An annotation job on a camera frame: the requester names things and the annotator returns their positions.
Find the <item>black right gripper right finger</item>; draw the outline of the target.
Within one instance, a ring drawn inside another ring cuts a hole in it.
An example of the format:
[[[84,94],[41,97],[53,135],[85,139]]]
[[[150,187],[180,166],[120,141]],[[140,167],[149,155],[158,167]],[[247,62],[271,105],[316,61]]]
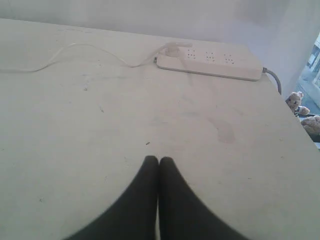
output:
[[[202,203],[170,157],[159,163],[158,212],[162,240],[246,239]]]

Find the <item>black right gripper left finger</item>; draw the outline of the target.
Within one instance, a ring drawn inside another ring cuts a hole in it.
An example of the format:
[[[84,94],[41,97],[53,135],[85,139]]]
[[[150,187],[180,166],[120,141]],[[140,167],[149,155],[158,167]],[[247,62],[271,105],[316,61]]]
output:
[[[159,161],[146,156],[121,196],[98,218],[68,240],[154,240],[158,205]]]

